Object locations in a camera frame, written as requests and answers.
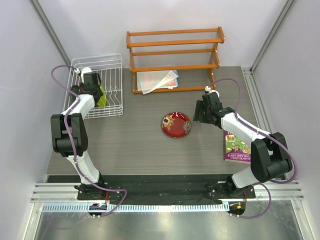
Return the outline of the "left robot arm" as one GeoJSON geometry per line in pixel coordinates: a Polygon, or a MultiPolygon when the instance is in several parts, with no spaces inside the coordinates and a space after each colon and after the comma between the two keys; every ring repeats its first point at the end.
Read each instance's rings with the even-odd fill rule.
{"type": "Polygon", "coordinates": [[[80,176],[80,190],[89,189],[89,194],[100,200],[106,195],[107,188],[88,153],[89,140],[84,118],[104,94],[98,73],[83,71],[80,78],[79,85],[67,89],[73,103],[67,110],[50,118],[52,147],[76,169],[80,176]]]}

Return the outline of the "red floral plate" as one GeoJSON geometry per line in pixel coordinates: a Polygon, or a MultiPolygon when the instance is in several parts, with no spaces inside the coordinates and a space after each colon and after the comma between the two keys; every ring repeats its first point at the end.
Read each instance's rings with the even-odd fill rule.
{"type": "Polygon", "coordinates": [[[166,114],[161,120],[161,129],[169,137],[183,138],[191,131],[190,118],[178,111],[166,114]]]}

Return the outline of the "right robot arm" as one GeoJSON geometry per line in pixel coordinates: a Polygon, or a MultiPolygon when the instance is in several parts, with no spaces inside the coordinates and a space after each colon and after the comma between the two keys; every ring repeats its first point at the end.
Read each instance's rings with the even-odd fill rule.
{"type": "Polygon", "coordinates": [[[216,92],[205,93],[196,101],[193,120],[230,132],[251,149],[250,166],[226,178],[225,190],[230,197],[236,198],[246,187],[268,182],[294,168],[283,134],[261,130],[234,109],[223,107],[216,92]]]}

